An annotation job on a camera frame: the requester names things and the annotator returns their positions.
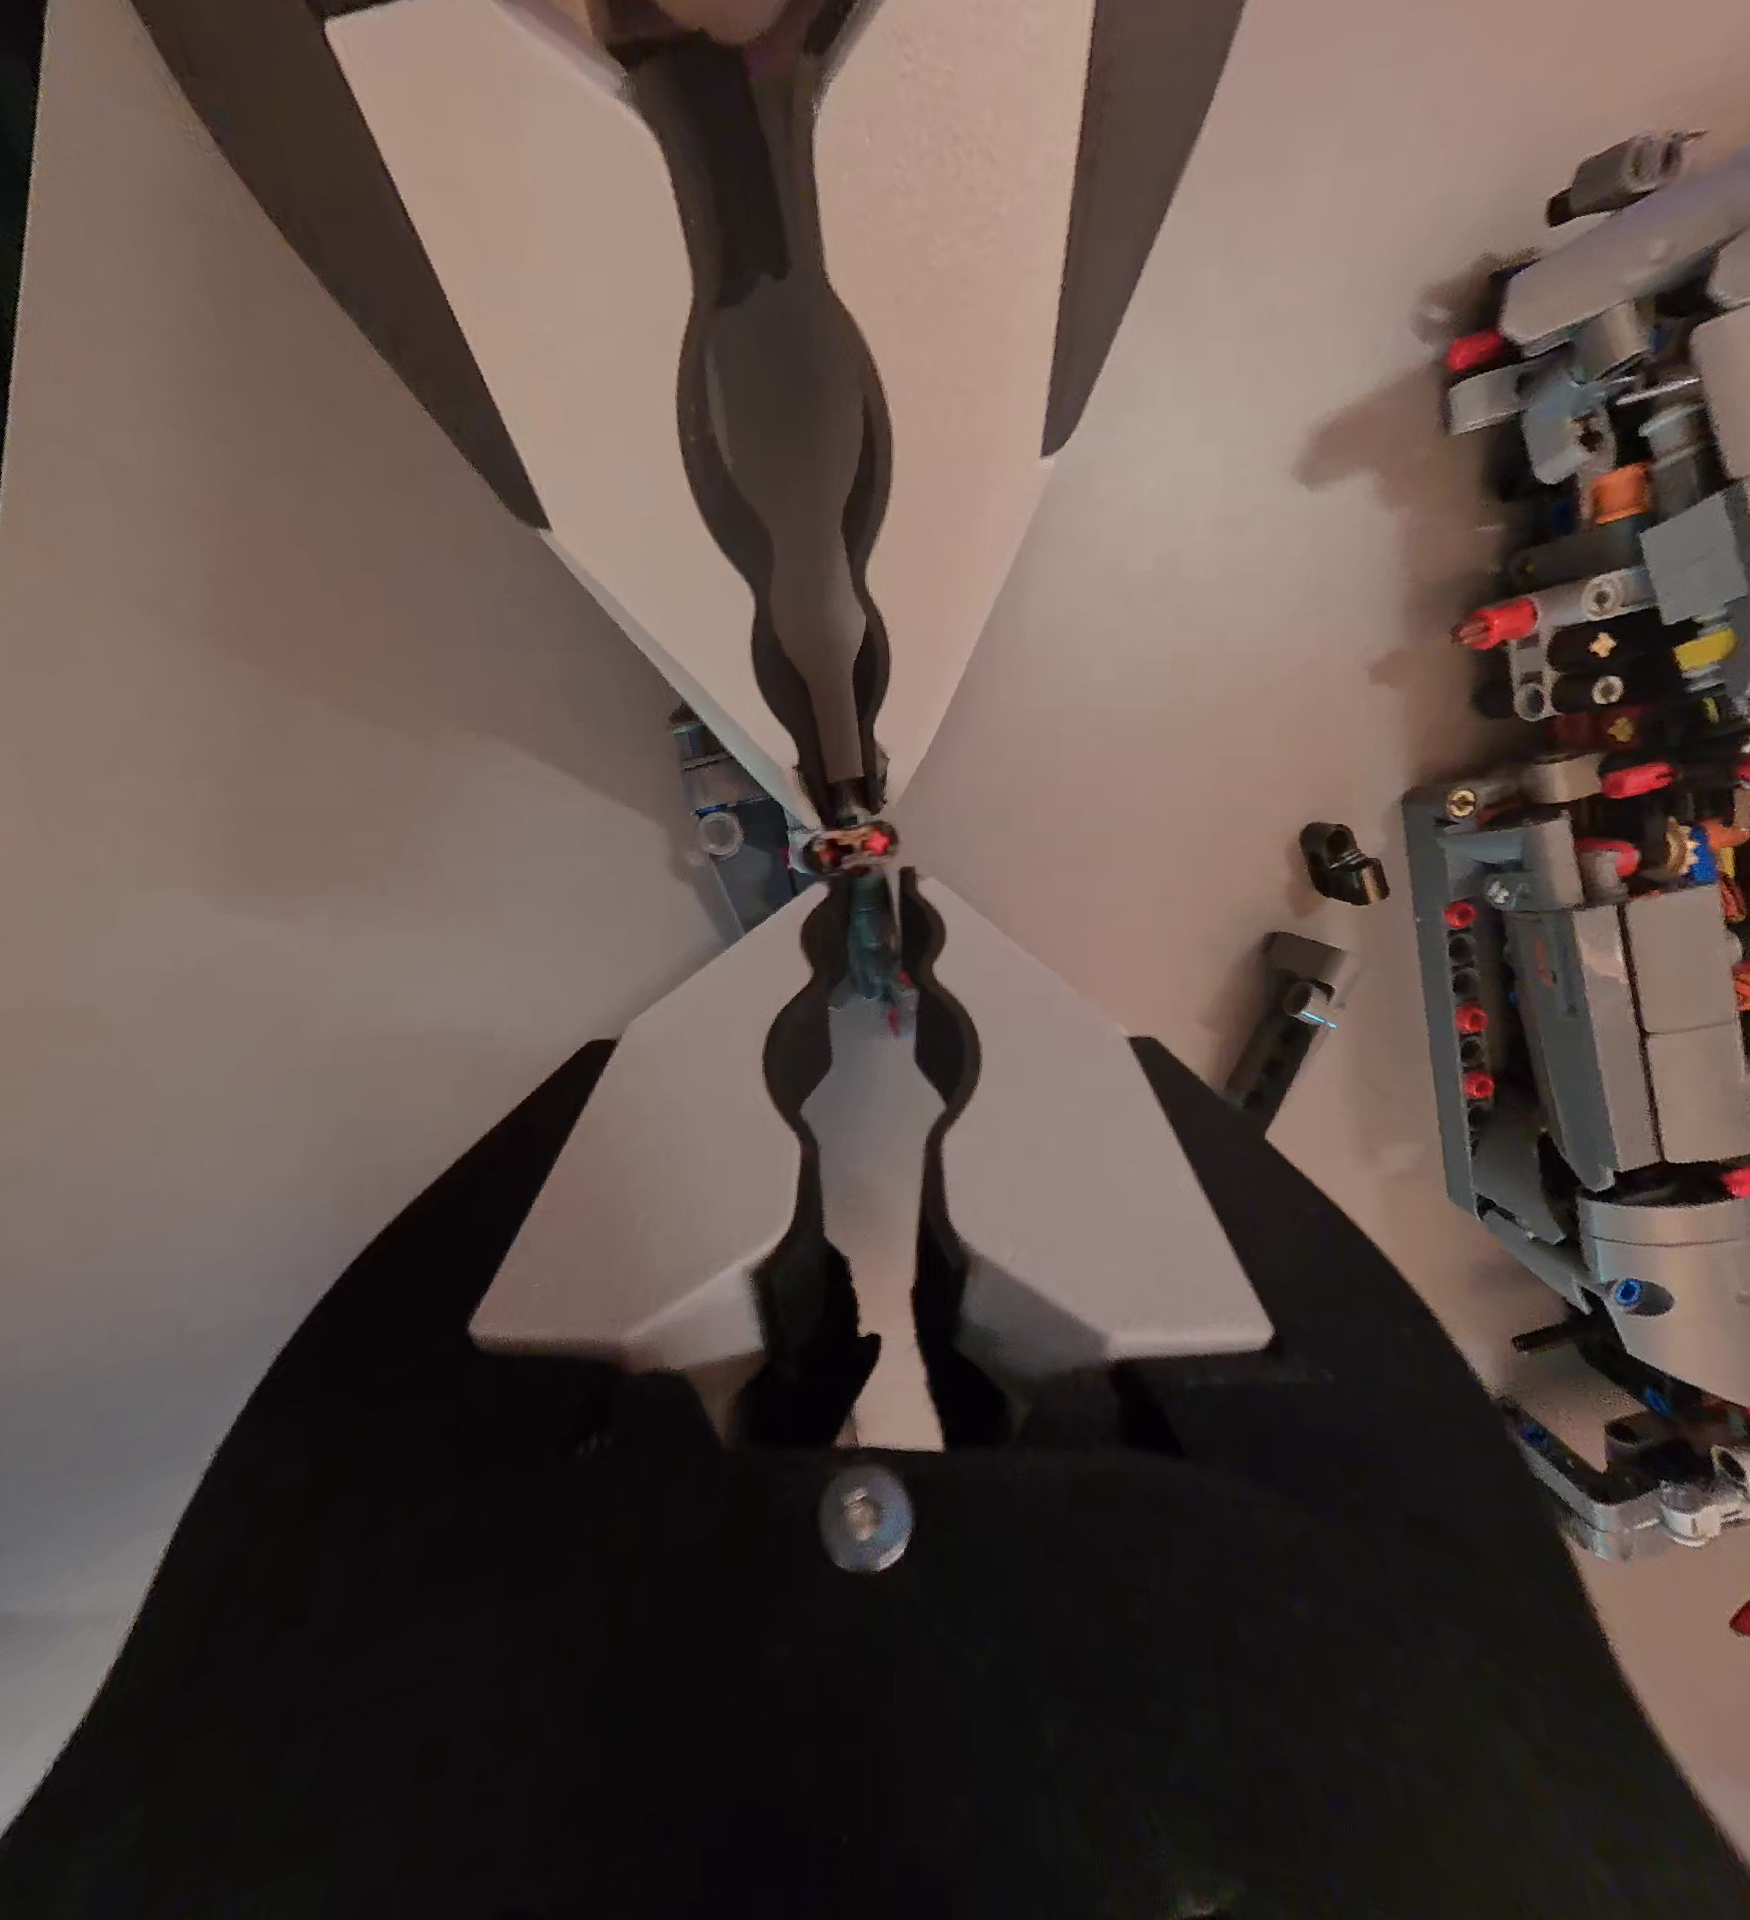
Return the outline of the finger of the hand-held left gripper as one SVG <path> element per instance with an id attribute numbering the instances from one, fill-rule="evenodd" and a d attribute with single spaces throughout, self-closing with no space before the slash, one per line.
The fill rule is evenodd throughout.
<path id="1" fill-rule="evenodd" d="M 370 5 L 327 37 L 542 541 L 751 778 L 814 824 L 796 744 L 756 683 L 753 592 L 684 467 L 691 265 L 626 72 L 578 5 Z"/>
<path id="2" fill-rule="evenodd" d="M 899 801 L 1050 476 L 1043 453 L 1092 2 L 862 5 L 816 118 L 827 274 L 888 408 L 868 588 Z"/>

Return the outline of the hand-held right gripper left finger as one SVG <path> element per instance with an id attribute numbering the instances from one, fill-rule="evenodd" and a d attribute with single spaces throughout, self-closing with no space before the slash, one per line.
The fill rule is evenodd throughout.
<path id="1" fill-rule="evenodd" d="M 753 1445 L 833 1445 L 872 1377 L 804 1106 L 833 1067 L 854 888 L 823 884 L 611 1045 L 469 1322 L 499 1354 L 734 1386 Z"/>

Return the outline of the large grey lego vehicle model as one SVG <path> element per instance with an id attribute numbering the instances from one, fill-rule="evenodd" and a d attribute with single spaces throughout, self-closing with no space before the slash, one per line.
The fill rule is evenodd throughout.
<path id="1" fill-rule="evenodd" d="M 1750 143 L 1697 142 L 1584 156 L 1445 346 L 1503 535 L 1451 641 L 1524 738 L 1402 803 L 1445 1194 L 1628 1400 L 1502 1417 L 1607 1561 L 1750 1531 Z"/>

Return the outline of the small black lego connector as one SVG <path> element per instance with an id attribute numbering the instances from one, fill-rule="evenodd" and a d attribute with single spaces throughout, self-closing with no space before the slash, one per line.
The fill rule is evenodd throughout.
<path id="1" fill-rule="evenodd" d="M 1354 830 L 1340 823 L 1307 823 L 1297 836 L 1297 849 L 1321 898 L 1350 908 L 1382 906 L 1390 898 L 1383 864 L 1360 847 Z"/>

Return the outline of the long dark grey lego beam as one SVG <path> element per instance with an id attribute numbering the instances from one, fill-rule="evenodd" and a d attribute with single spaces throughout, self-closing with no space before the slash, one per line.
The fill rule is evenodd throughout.
<path id="1" fill-rule="evenodd" d="M 1261 1002 L 1222 1097 L 1264 1137 L 1317 1045 L 1344 1021 L 1358 964 L 1346 949 L 1287 931 L 1264 935 L 1258 964 Z"/>

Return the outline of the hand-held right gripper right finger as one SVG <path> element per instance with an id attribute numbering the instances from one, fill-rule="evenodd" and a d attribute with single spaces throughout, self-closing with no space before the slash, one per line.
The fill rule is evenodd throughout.
<path id="1" fill-rule="evenodd" d="M 945 1445 L 1054 1382 L 1239 1360 L 1273 1327 L 1126 1032 L 934 879 L 899 880 L 920 1165 L 915 1337 Z"/>

